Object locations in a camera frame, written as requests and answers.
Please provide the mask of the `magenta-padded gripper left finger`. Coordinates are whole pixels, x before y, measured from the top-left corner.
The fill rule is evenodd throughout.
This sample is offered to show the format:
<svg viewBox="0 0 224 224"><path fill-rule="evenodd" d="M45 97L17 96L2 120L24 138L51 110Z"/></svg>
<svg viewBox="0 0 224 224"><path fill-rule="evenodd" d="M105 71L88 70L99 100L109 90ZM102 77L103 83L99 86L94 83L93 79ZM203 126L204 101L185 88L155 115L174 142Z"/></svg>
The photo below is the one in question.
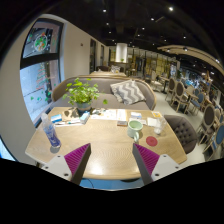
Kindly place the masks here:
<svg viewBox="0 0 224 224"><path fill-rule="evenodd" d="M88 143L66 155L55 156L42 169L79 185L90 155L91 144Z"/></svg>

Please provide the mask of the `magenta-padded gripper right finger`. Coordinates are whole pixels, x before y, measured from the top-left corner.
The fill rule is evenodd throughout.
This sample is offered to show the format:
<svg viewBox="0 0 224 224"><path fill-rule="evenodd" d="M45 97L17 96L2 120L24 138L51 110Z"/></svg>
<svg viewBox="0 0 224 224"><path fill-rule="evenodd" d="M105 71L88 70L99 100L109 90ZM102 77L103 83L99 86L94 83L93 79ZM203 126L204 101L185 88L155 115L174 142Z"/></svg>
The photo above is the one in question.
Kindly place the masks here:
<svg viewBox="0 0 224 224"><path fill-rule="evenodd" d="M136 143L133 144L133 155L145 185L181 169L180 165L167 154L158 155Z"/></svg>

